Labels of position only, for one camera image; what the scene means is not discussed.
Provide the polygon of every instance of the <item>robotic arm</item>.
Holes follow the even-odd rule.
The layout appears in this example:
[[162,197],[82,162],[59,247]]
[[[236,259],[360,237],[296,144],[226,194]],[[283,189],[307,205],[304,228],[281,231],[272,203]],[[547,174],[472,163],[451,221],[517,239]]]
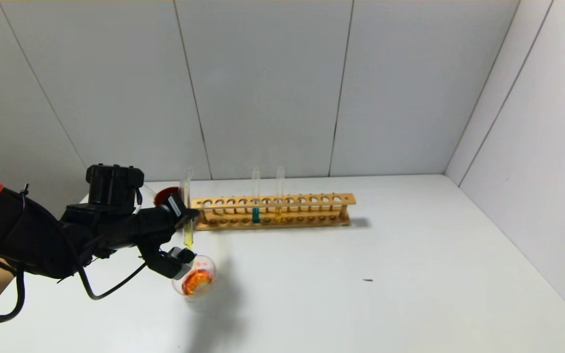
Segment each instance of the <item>robotic arm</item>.
[[[25,298],[23,272],[56,279],[80,273],[89,297],[102,299],[132,279],[146,266],[168,278],[180,278],[191,268],[195,254],[187,249],[160,250],[176,230],[198,215],[186,208],[178,194],[169,194],[153,208],[142,202],[144,175],[133,167],[93,165],[88,168],[88,203],[68,205],[57,221],[41,205],[27,198],[27,185],[13,192],[0,184],[0,257],[16,268],[18,301],[0,322],[12,319]],[[84,267],[92,257],[106,259],[119,248],[137,246],[144,263],[132,275],[102,295],[90,288]]]

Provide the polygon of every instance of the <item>white table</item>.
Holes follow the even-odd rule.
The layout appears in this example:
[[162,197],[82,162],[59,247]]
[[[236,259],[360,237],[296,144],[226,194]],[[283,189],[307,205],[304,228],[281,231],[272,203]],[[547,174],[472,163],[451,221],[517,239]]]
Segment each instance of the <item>white table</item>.
[[[249,195],[251,182],[192,188]],[[261,190],[273,194],[273,182]],[[565,302],[446,177],[288,179],[285,192],[353,192],[353,225],[197,232],[195,250],[222,273],[213,314],[150,270],[98,302],[77,277],[27,275],[25,307],[0,324],[0,352],[565,353]],[[89,266],[96,293],[137,268],[137,255]],[[11,284],[0,313],[15,298]]]

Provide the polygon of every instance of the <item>panel seam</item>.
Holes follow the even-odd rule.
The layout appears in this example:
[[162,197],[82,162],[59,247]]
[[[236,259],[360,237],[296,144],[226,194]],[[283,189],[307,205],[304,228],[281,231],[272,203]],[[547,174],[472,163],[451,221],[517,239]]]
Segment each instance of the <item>panel seam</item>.
[[334,139],[337,137],[337,123],[339,121],[339,107],[341,107],[341,92],[343,91],[343,76],[346,72],[346,60],[348,58],[348,45],[350,44],[350,31],[352,30],[352,15],[355,10],[355,0],[352,0],[350,5],[350,20],[348,22],[348,36],[346,37],[346,50],[343,54],[343,68],[341,69],[341,84],[339,85],[339,98],[337,99],[337,112],[334,116],[334,131],[333,131],[333,145],[330,150],[330,163],[328,164],[328,176],[330,177],[333,168],[334,157]]
[[492,121],[491,125],[489,126],[489,129],[487,130],[485,137],[483,138],[481,144],[479,145],[479,148],[477,149],[477,152],[475,153],[474,158],[472,158],[472,160],[470,161],[470,164],[468,165],[468,169],[466,169],[466,172],[464,173],[462,180],[459,182],[459,185],[458,185],[459,187],[461,187],[463,181],[466,179],[466,176],[468,176],[468,172],[470,171],[470,168],[472,168],[472,165],[475,163],[475,160],[477,160],[479,152],[481,151],[483,145],[485,144],[485,141],[487,140],[489,133],[494,128],[494,125],[496,124],[496,120],[498,120],[498,116],[500,116],[500,113],[502,112],[503,108],[505,107],[505,103],[507,103],[509,96],[511,96],[512,91],[514,90],[514,87],[516,85],[516,82],[518,82],[518,78],[520,78],[520,74],[522,73],[522,69],[524,69],[524,65],[527,63],[527,60],[529,60],[529,56],[531,55],[531,50],[533,50],[533,47],[535,46],[536,42],[538,41],[538,37],[540,36],[540,32],[542,31],[542,27],[544,26],[544,23],[546,22],[546,18],[549,16],[549,12],[551,11],[551,7],[553,6],[554,2],[555,2],[555,0],[551,0],[549,7],[546,9],[546,13],[544,14],[544,18],[542,18],[542,23],[540,23],[540,27],[538,28],[538,32],[536,33],[536,36],[533,38],[533,42],[531,43],[531,46],[529,47],[529,51],[527,52],[526,56],[524,57],[524,60],[522,61],[522,65],[520,65],[520,70],[518,70],[518,74],[514,78],[514,82],[512,83],[512,86],[509,88],[509,91],[507,92],[507,95],[505,96],[503,103],[500,105],[500,109],[498,109],[498,112],[496,113],[494,121]]
[[184,53],[184,62],[186,63],[186,71],[189,74],[189,82],[191,83],[191,93],[193,94],[193,102],[195,103],[195,114],[198,116],[198,123],[200,125],[200,134],[202,135],[202,144],[204,144],[204,154],[206,155],[206,164],[208,165],[208,174],[210,179],[213,179],[213,170],[210,167],[210,159],[208,158],[208,149],[206,148],[206,139],[204,138],[204,128],[202,128],[202,119],[200,118],[200,109],[198,107],[198,100],[195,98],[195,86],[193,86],[193,77],[191,76],[191,67],[189,66],[189,58],[186,56],[186,44],[184,44],[184,37],[182,36],[182,27],[180,26],[180,17],[178,15],[178,5],[176,0],[173,1],[173,10],[176,13],[176,22],[178,23],[178,32],[180,34],[180,42],[182,44],[182,53]]
[[450,165],[450,162],[453,161],[453,157],[455,157],[455,154],[457,153],[457,149],[459,148],[459,144],[462,143],[463,136],[466,134],[466,130],[468,129],[470,122],[472,121],[472,116],[474,116],[475,110],[477,110],[477,106],[479,104],[479,101],[481,100],[481,96],[483,95],[483,92],[485,90],[485,86],[487,86],[487,82],[489,81],[489,77],[491,76],[491,72],[494,70],[494,65],[496,65],[496,61],[498,60],[498,57],[500,56],[500,52],[503,49],[503,45],[505,44],[505,40],[507,40],[507,34],[509,34],[509,31],[511,30],[512,25],[514,24],[514,19],[516,18],[516,13],[518,13],[519,7],[520,7],[520,3],[518,3],[518,6],[516,6],[516,10],[514,11],[514,14],[512,15],[512,20],[509,22],[509,26],[507,27],[507,31],[505,31],[505,36],[503,37],[503,40],[500,43],[500,47],[498,47],[498,52],[496,52],[496,57],[494,58],[494,61],[491,63],[491,67],[489,68],[489,72],[487,73],[487,77],[485,78],[485,83],[483,84],[481,91],[479,92],[479,95],[477,97],[477,102],[475,102],[475,105],[472,108],[472,111],[470,112],[470,115],[468,117],[468,122],[466,123],[466,125],[463,128],[461,136],[459,136],[459,140],[457,142],[457,145],[455,145],[455,149],[453,150],[453,154],[451,154],[450,159],[448,160],[448,164],[446,165],[446,169],[444,169],[444,173],[443,173],[444,175],[446,175],[446,172],[448,171],[448,166]]
[[60,127],[62,127],[63,132],[65,132],[65,136],[67,137],[67,139],[69,139],[69,143],[71,144],[71,147],[74,148],[74,151],[76,152],[76,155],[78,156],[78,159],[80,159],[80,163],[82,164],[82,167],[84,167],[84,169],[86,170],[86,168],[87,168],[86,164],[84,163],[84,160],[80,156],[80,152],[78,151],[76,144],[74,144],[74,141],[71,139],[71,136],[69,136],[67,129],[65,129],[65,125],[62,123],[62,120],[58,116],[56,109],[54,108],[49,97],[47,96],[47,92],[45,92],[43,85],[41,84],[40,80],[38,79],[38,75],[36,74],[36,71],[34,71],[32,64],[29,62],[29,58],[27,58],[27,54],[25,54],[25,50],[23,49],[18,36],[14,32],[14,29],[12,27],[12,23],[10,22],[10,19],[8,18],[7,14],[6,14],[6,10],[4,10],[4,7],[1,4],[1,0],[0,0],[0,9],[1,9],[2,13],[4,14],[4,18],[6,18],[6,22],[7,22],[8,26],[10,27],[10,31],[12,32],[12,34],[14,36],[14,40],[16,41],[16,44],[19,46],[19,49],[21,50],[21,53],[23,54],[23,57],[25,58],[25,62],[27,63],[27,66],[29,66],[29,69],[32,71],[32,75],[34,75],[34,79],[36,80],[36,83],[38,83],[38,87],[40,87],[41,92],[43,92],[43,96],[45,96],[45,99],[47,100],[47,103],[49,104],[51,111],[53,112],[54,116],[56,117],[56,120],[60,124]]

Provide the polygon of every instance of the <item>test tube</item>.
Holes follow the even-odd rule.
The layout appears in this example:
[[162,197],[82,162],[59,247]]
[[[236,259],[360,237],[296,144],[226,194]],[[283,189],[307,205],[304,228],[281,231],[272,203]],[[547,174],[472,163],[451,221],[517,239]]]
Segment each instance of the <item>test tube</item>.
[[274,211],[274,221],[280,222],[283,219],[283,208],[280,204],[283,202],[283,188],[284,188],[284,167],[276,169],[276,210]]
[[[191,205],[191,177],[195,168],[186,167],[184,169],[184,179],[180,181],[180,196],[184,206],[187,208]],[[184,245],[189,249],[193,250],[193,220],[190,219],[182,227],[182,235],[184,236]]]
[[[259,192],[260,190],[258,189],[259,184],[260,184],[260,170],[258,169],[258,167],[254,167],[254,169],[252,170],[252,201],[257,205],[260,203],[260,192]],[[252,221],[253,223],[260,222],[258,206],[252,208]]]

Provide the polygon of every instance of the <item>test tube rack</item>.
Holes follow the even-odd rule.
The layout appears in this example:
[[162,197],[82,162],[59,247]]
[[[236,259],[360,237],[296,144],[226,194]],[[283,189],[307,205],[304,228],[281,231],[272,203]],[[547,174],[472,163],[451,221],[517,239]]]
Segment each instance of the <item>test tube rack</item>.
[[[348,206],[357,204],[353,194],[286,195],[275,201],[275,196],[261,196],[258,202],[247,196],[193,199],[191,208],[200,211],[195,230],[349,226]],[[259,209],[258,223],[253,208]],[[280,222],[274,219],[276,208],[282,211]]]

